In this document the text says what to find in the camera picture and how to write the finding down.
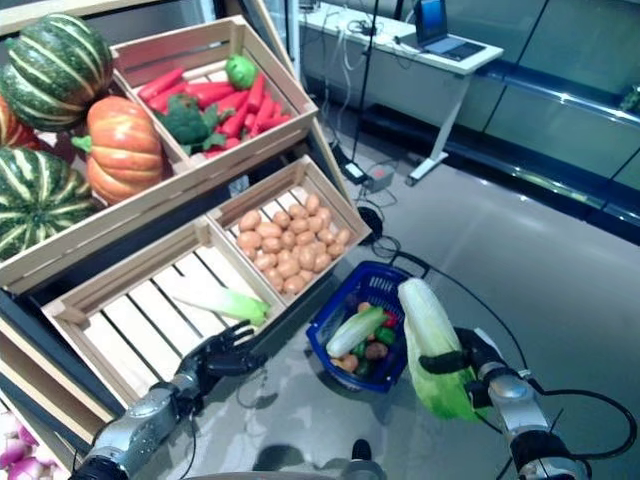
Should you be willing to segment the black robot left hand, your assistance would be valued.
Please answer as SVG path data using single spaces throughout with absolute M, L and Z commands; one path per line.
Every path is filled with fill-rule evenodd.
M 174 374 L 174 397 L 181 405 L 203 400 L 224 377 L 243 376 L 262 367 L 264 354 L 255 354 L 254 334 L 249 320 L 243 320 L 204 340 L 187 354 Z

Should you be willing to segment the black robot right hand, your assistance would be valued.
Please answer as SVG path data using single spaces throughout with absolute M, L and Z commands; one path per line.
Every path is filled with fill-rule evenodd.
M 474 409 L 489 407 L 490 383 L 502 376 L 515 376 L 515 372 L 475 330 L 455 327 L 454 332 L 461 345 L 460 350 L 435 356 L 421 355 L 419 365 L 435 375 L 453 374 L 471 368 L 476 379 L 463 382 L 464 393 Z

